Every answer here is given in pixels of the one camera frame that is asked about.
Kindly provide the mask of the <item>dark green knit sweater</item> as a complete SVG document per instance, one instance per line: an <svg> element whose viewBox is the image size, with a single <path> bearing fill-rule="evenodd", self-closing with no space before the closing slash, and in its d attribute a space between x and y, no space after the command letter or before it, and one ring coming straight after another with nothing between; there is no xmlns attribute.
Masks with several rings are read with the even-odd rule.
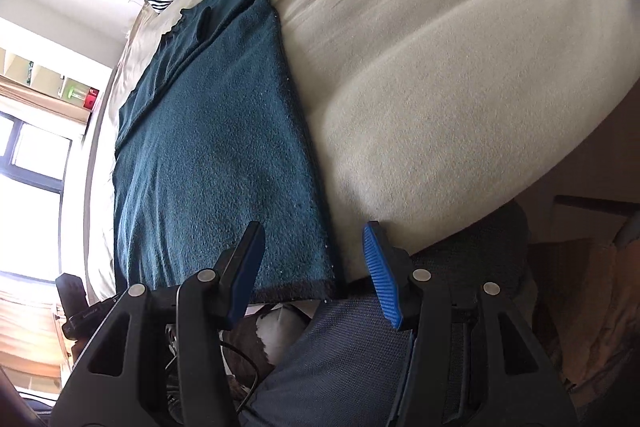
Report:
<svg viewBox="0 0 640 427"><path fill-rule="evenodd" d="M328 299L341 284L318 160L271 0L182 11L119 112L118 289L182 283L262 225L254 303Z"/></svg>

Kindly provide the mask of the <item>beige curtain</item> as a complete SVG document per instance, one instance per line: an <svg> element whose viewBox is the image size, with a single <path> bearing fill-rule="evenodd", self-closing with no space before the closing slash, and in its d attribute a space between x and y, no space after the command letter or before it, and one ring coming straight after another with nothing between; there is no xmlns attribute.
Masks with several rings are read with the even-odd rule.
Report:
<svg viewBox="0 0 640 427"><path fill-rule="evenodd" d="M10 382L57 395L66 366L53 284L1 274L1 368Z"/></svg>

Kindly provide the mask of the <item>red box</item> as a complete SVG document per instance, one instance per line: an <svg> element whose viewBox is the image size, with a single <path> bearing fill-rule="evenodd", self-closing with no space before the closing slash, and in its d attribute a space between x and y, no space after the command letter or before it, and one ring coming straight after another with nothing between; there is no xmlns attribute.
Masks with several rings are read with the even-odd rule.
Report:
<svg viewBox="0 0 640 427"><path fill-rule="evenodd" d="M100 91L98 89L90 88L84 98L84 107L89 112L93 111L93 107L96 105L96 99L98 98Z"/></svg>

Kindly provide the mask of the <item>green lidded jar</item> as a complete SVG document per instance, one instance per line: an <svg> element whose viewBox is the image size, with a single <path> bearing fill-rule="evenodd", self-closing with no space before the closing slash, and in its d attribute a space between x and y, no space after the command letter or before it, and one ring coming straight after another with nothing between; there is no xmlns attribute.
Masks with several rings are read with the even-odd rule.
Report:
<svg viewBox="0 0 640 427"><path fill-rule="evenodd" d="M66 78L64 81L64 87L62 88L61 98L66 103L84 107L89 91L90 88L85 84L73 80L72 78Z"/></svg>

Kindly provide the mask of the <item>beige bed sheet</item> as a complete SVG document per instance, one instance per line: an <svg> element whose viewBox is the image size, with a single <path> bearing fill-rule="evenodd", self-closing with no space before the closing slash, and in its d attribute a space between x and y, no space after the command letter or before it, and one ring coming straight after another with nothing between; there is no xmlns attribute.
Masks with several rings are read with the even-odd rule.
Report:
<svg viewBox="0 0 640 427"><path fill-rule="evenodd" d="M94 142L85 278L114 272L119 112L185 9L143 9ZM329 206L342 280L363 225L417 253L487 216L585 140L639 77L639 0L271 0Z"/></svg>

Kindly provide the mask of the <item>window with dark frame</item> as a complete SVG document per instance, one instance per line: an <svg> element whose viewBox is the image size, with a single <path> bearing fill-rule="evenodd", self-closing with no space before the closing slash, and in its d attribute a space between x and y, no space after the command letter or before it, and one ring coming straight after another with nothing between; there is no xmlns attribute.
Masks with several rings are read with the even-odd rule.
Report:
<svg viewBox="0 0 640 427"><path fill-rule="evenodd" d="M1 115L1 271L51 282L61 271L64 176L72 141Z"/></svg>

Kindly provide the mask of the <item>white wall shelf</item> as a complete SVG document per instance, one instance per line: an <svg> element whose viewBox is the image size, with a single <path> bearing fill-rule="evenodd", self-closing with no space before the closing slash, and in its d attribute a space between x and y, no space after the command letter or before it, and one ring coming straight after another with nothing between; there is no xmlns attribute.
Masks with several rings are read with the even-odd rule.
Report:
<svg viewBox="0 0 640 427"><path fill-rule="evenodd" d="M1 75L41 94L62 98L62 88L67 77L21 57L5 49L0 50Z"/></svg>

